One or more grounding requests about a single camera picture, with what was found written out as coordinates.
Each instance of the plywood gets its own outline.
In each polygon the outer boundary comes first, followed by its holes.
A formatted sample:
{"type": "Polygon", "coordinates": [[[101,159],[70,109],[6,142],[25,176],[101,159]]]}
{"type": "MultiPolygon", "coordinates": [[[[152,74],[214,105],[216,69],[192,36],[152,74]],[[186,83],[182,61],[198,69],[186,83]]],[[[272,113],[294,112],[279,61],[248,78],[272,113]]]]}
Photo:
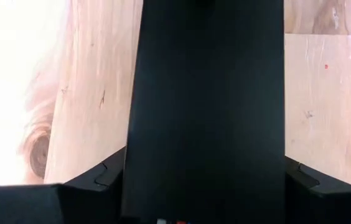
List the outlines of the plywood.
{"type": "Polygon", "coordinates": [[[141,0],[71,1],[45,183],[126,144],[141,10],[141,0]]]}
{"type": "Polygon", "coordinates": [[[0,185],[43,182],[34,149],[52,122],[67,2],[0,1],[0,185]]]}
{"type": "Polygon", "coordinates": [[[351,36],[285,35],[286,155],[351,183],[351,36]]]}
{"type": "Polygon", "coordinates": [[[285,33],[351,34],[351,0],[284,0],[285,33]]]}

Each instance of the black panel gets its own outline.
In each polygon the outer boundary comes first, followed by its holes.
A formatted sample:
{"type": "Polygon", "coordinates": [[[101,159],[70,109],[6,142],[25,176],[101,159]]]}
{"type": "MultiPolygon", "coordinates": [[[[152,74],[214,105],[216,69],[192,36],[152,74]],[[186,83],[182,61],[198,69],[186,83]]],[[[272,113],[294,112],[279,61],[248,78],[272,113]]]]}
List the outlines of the black panel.
{"type": "Polygon", "coordinates": [[[283,0],[144,2],[123,215],[283,221],[283,45],[283,0]]]}
{"type": "Polygon", "coordinates": [[[63,223],[58,185],[0,187],[0,223],[63,223]]]}
{"type": "Polygon", "coordinates": [[[100,192],[60,185],[58,197],[64,223],[117,223],[120,215],[121,179],[122,172],[100,192]]]}
{"type": "Polygon", "coordinates": [[[286,223],[351,223],[351,185],[305,167],[320,185],[308,188],[301,178],[286,174],[286,223]],[[323,194],[321,191],[343,193],[323,194]]]}

